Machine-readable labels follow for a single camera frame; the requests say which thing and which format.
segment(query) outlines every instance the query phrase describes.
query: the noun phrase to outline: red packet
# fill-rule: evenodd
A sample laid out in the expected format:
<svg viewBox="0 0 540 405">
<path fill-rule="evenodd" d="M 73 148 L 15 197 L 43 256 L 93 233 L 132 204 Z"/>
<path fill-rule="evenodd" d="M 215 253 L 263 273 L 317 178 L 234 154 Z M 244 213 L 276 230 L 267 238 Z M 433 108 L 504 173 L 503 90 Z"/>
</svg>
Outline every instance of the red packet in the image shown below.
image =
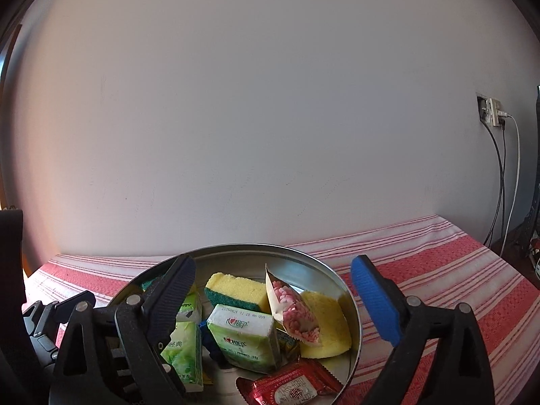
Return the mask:
<svg viewBox="0 0 540 405">
<path fill-rule="evenodd" d="M 319 361 L 304 358 L 256 381 L 239 377 L 236 384 L 248 405 L 301 405 L 343 388 Z"/>
<path fill-rule="evenodd" d="M 266 269 L 266 293 L 274 319 L 285 332 L 308 346 L 320 346 L 319 322 L 306 303 L 288 283 Z"/>
</svg>

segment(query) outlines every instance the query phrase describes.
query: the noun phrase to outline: round metal tray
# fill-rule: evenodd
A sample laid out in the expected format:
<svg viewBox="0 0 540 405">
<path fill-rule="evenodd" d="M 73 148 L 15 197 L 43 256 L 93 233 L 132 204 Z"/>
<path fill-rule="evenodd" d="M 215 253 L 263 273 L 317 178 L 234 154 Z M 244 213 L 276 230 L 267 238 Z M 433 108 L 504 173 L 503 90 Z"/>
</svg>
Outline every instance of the round metal tray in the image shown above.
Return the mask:
<svg viewBox="0 0 540 405">
<path fill-rule="evenodd" d="M 338 300 L 349 325 L 352 347 L 342 355 L 320 361 L 346 388 L 352 380 L 360 357 L 362 326 L 357 305 L 349 288 L 331 268 L 307 254 L 272 245 L 220 245 L 190 251 L 189 254 L 197 265 L 195 283 L 203 302 L 203 318 L 207 318 L 212 311 L 212 305 L 204 294 L 204 287 L 212 274 L 222 272 L 264 282 L 265 264 L 274 275 L 294 286 L 297 291 L 317 291 Z M 141 283 L 164 274 L 171 265 L 172 261 L 169 259 L 137 276 L 112 299 L 110 304 L 121 303 L 129 295 L 141 293 Z M 220 370 L 204 348 L 202 358 L 204 370 L 214 385 L 205 385 L 204 392 L 190 395 L 192 397 L 187 399 L 187 403 L 245 405 L 244 399 L 237 391 L 236 378 L 242 376 L 255 380 L 263 375 L 240 368 Z M 320 396 L 310 404 L 331 404 L 342 392 L 343 390 L 332 397 Z"/>
</svg>

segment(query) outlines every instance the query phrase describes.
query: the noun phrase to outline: power socket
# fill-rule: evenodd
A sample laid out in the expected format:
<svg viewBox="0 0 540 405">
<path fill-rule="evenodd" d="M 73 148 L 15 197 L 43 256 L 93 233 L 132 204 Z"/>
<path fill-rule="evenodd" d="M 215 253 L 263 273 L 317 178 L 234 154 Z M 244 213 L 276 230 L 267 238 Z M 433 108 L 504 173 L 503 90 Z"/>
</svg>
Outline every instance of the power socket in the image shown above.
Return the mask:
<svg viewBox="0 0 540 405">
<path fill-rule="evenodd" d="M 480 116 L 480 121 L 484 122 L 486 125 L 490 125 L 491 118 L 488 113 L 488 98 L 482 96 L 482 94 L 476 93 L 476 101 L 478 102 L 478 114 Z"/>
<path fill-rule="evenodd" d="M 501 127 L 502 124 L 499 121 L 499 111 L 502 111 L 501 102 L 499 102 L 497 99 L 489 98 L 487 103 L 488 107 L 488 117 L 491 122 L 492 126 L 499 126 Z"/>
</svg>

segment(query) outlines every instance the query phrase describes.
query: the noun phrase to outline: yellow sponge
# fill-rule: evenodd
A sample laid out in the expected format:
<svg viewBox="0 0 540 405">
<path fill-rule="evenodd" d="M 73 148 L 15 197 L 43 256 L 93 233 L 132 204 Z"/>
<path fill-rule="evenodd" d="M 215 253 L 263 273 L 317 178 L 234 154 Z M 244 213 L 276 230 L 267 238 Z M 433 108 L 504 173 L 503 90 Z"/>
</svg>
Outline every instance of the yellow sponge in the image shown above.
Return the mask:
<svg viewBox="0 0 540 405">
<path fill-rule="evenodd" d="M 249 278 L 216 273 L 206 283 L 204 292 L 214 306 L 224 304 L 248 311 L 271 313 L 266 285 Z"/>
<path fill-rule="evenodd" d="M 300 343 L 300 354 L 304 358 L 330 358 L 350 349 L 351 339 L 347 320 L 337 300 L 318 292 L 304 291 L 302 299 L 319 321 L 320 347 Z"/>
</svg>

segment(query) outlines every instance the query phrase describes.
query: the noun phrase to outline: striped tablecloth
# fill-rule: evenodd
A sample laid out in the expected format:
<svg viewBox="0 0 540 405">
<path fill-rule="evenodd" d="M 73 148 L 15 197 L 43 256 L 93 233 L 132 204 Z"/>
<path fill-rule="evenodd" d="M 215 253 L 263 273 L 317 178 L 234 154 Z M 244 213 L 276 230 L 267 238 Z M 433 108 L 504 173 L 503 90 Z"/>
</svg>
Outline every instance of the striped tablecloth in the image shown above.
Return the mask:
<svg viewBox="0 0 540 405">
<path fill-rule="evenodd" d="M 440 216 L 428 216 L 321 241 L 292 245 L 322 260 L 350 283 L 349 265 L 367 254 L 385 277 L 406 295 L 426 304 L 453 308 L 469 303 L 489 353 L 496 403 L 510 404 L 540 360 L 540 293 L 492 251 Z M 84 289 L 106 305 L 125 284 L 168 257 L 86 257 L 59 255 L 26 281 L 28 303 L 64 300 Z M 341 403 L 358 404 L 391 351 L 356 295 L 363 325 L 360 362 Z M 428 342 L 403 403 L 415 403 L 433 360 Z"/>
</svg>

